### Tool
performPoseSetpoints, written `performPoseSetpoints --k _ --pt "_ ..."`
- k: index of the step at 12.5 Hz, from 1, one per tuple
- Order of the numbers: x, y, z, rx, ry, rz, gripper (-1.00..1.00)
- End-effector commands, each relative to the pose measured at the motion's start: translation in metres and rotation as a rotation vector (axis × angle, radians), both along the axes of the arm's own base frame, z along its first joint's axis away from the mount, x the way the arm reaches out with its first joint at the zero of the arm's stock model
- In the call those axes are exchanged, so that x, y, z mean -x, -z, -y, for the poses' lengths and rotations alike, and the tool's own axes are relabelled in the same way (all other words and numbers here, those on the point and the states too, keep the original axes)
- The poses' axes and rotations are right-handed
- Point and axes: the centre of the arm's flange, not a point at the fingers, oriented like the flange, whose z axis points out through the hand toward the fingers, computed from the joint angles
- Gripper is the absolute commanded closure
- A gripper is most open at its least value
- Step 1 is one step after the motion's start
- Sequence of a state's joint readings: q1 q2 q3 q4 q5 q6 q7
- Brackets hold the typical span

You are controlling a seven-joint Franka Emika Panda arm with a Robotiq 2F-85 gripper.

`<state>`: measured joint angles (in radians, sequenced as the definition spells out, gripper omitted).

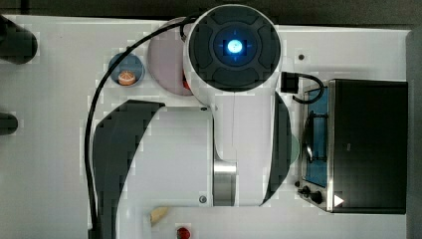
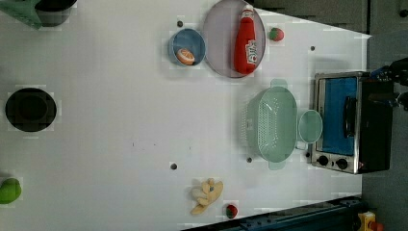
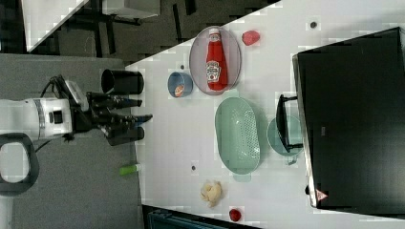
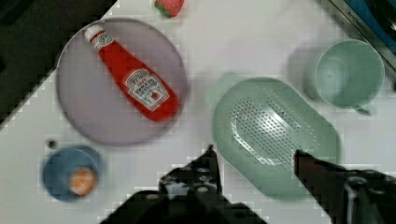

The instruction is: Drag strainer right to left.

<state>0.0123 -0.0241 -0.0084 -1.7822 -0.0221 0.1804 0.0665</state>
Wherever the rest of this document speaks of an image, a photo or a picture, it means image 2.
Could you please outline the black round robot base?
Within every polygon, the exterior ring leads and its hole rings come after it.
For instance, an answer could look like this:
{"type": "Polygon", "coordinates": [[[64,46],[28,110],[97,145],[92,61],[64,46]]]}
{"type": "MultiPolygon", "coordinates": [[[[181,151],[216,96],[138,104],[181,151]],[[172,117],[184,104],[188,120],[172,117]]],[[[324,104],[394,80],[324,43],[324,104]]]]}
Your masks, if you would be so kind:
{"type": "Polygon", "coordinates": [[[5,114],[9,123],[23,132],[39,132],[49,127],[57,116],[53,97],[44,90],[24,88],[7,100],[5,114]]]}

